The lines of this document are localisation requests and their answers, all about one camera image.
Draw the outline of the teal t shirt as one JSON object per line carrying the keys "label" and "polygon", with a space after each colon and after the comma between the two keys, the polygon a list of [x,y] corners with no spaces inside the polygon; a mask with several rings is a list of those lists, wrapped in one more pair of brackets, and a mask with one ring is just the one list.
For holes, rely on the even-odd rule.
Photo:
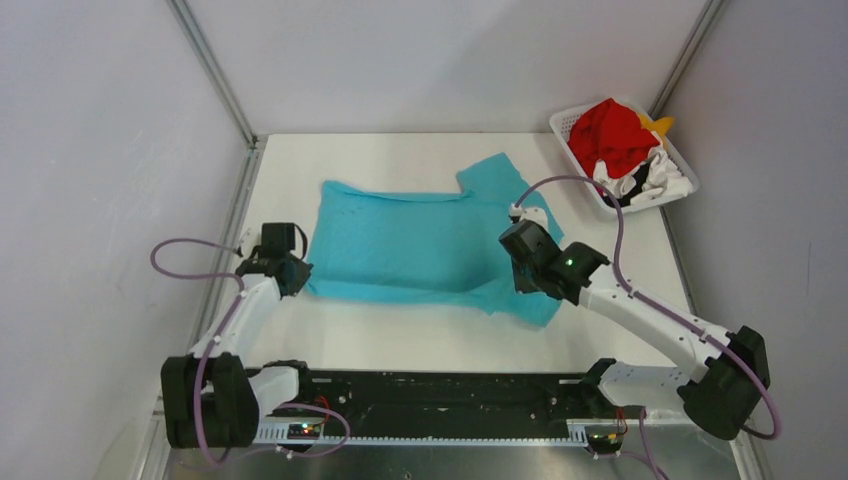
{"label": "teal t shirt", "polygon": [[457,181],[458,193],[372,192],[324,182],[308,291],[360,302],[471,307],[546,326],[559,301],[517,292],[498,241],[528,183],[504,153],[458,172]]}

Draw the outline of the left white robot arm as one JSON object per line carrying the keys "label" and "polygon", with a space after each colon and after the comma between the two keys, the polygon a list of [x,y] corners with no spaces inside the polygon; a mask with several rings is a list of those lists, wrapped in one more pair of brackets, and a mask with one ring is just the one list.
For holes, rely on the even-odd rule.
{"label": "left white robot arm", "polygon": [[311,276],[306,233],[296,224],[265,223],[249,253],[231,248],[240,263],[222,278],[236,283],[224,315],[183,356],[169,357],[160,371],[166,436],[175,449],[244,448],[260,421],[282,407],[302,416],[314,406],[314,387],[303,381],[302,361],[247,367],[241,356],[286,297],[296,296]]}

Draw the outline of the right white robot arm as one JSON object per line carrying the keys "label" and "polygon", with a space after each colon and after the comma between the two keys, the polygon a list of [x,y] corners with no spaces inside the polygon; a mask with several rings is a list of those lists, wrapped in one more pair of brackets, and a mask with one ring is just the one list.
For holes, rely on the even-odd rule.
{"label": "right white robot arm", "polygon": [[599,314],[672,361],[670,367],[598,361],[580,392],[588,414],[602,418],[626,406],[682,412],[721,440],[749,429],[746,422],[770,385],[759,332],[747,326],[732,332],[653,299],[599,251],[581,242],[560,248],[534,221],[517,221],[499,242],[518,292],[544,293]]}

